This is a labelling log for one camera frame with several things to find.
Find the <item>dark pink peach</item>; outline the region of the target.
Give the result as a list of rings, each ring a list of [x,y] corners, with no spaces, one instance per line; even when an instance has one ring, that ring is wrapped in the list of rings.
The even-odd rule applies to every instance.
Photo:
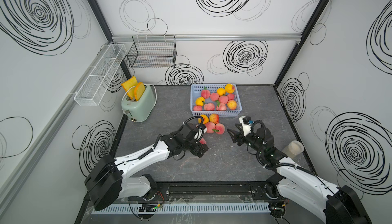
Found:
[[[193,107],[193,111],[203,111],[203,106],[196,105]]]

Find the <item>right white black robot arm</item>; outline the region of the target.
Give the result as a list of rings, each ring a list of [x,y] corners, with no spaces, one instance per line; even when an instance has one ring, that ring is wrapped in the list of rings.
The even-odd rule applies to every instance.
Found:
[[[259,164],[274,171],[266,181],[269,198],[279,196],[294,201],[326,224],[370,224],[357,193],[345,185],[339,187],[294,162],[274,145],[274,136],[260,120],[236,124],[237,130],[227,129],[232,141],[256,151]]]

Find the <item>orange yellow peach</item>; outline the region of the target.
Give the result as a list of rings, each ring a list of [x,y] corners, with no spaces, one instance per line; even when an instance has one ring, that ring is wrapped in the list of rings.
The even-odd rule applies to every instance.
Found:
[[[227,108],[230,110],[236,110],[237,109],[237,102],[235,100],[229,100],[227,102]]]

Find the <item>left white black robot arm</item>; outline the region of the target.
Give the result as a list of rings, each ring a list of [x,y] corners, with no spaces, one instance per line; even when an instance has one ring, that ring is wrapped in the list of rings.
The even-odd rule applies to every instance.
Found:
[[[119,198],[142,197],[150,200],[157,192],[154,179],[145,174],[134,174],[148,166],[186,152],[199,158],[208,151],[202,143],[207,131],[202,116],[194,116],[167,135],[158,135],[155,142],[135,153],[120,157],[106,155],[101,158],[85,180],[87,196],[96,211],[101,211]]]

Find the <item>red orange peach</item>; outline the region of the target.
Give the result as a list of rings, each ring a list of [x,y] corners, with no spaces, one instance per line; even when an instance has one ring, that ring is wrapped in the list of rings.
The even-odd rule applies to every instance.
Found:
[[[222,103],[220,101],[216,102],[216,110],[217,111],[226,111],[227,110],[227,106],[225,103]]]

